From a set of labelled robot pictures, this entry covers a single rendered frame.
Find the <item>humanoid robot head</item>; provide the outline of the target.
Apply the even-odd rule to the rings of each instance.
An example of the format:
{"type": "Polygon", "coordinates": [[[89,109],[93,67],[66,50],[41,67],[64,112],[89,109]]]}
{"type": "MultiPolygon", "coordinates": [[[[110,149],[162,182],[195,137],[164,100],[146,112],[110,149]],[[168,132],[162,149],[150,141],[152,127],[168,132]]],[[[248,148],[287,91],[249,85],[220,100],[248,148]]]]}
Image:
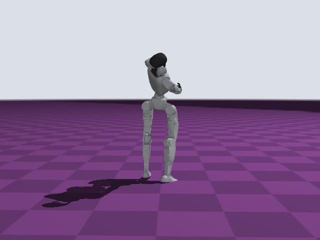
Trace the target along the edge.
{"type": "MultiPolygon", "coordinates": [[[[152,74],[157,78],[159,77],[157,75],[157,68],[163,66],[165,67],[166,66],[166,62],[167,62],[167,57],[163,54],[163,53],[157,53],[155,55],[153,55],[150,60],[149,60],[149,63],[152,67],[154,68],[151,68],[151,72],[152,74]]],[[[162,76],[162,75],[161,75],[162,76]]],[[[160,77],[161,77],[160,76],[160,77]]],[[[163,77],[163,76],[162,76],[163,77]]]]}

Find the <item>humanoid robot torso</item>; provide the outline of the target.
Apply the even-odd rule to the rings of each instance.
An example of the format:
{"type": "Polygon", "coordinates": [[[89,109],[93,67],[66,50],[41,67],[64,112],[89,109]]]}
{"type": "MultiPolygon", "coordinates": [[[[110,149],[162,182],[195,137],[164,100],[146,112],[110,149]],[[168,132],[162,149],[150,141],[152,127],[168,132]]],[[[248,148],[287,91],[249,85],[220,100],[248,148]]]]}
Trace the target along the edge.
{"type": "Polygon", "coordinates": [[[149,83],[151,88],[154,90],[155,94],[151,98],[151,108],[158,111],[165,111],[165,104],[167,103],[167,97],[164,95],[168,90],[162,84],[162,81],[167,78],[170,79],[169,74],[166,72],[160,77],[155,77],[151,72],[152,67],[149,66],[147,69],[149,83]]]}

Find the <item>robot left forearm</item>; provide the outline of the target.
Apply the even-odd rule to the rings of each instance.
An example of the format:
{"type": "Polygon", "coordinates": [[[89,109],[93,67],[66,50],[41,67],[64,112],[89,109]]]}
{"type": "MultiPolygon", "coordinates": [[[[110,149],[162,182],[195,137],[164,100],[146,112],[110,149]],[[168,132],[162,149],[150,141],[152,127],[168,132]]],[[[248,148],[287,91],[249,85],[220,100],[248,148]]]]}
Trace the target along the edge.
{"type": "Polygon", "coordinates": [[[156,71],[157,75],[160,77],[161,76],[161,71],[159,68],[157,68],[157,71],[156,71]]]}

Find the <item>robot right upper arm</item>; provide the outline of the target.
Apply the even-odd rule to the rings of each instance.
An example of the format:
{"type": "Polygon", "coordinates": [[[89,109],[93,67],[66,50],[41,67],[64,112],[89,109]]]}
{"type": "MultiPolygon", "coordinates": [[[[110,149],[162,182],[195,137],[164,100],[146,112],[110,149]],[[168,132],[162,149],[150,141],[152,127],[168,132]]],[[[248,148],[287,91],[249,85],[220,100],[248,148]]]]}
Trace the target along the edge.
{"type": "Polygon", "coordinates": [[[175,83],[173,83],[170,79],[165,78],[162,81],[162,84],[168,91],[170,91],[172,93],[175,93],[177,91],[175,83]]]}

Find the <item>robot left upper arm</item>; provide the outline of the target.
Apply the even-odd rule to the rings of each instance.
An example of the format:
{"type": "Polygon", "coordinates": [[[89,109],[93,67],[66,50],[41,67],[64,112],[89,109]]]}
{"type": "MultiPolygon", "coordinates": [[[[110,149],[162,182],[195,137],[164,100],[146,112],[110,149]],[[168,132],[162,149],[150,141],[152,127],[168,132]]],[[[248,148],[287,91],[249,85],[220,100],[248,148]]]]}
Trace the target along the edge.
{"type": "MultiPolygon", "coordinates": [[[[152,67],[151,64],[150,64],[150,59],[151,59],[151,58],[149,58],[149,59],[147,59],[147,60],[145,61],[145,65],[146,65],[147,67],[150,66],[151,68],[154,69],[154,67],[152,67]]],[[[165,73],[167,72],[167,68],[164,67],[164,66],[158,67],[158,69],[160,69],[161,75],[163,75],[163,74],[165,74],[165,73]]]]}

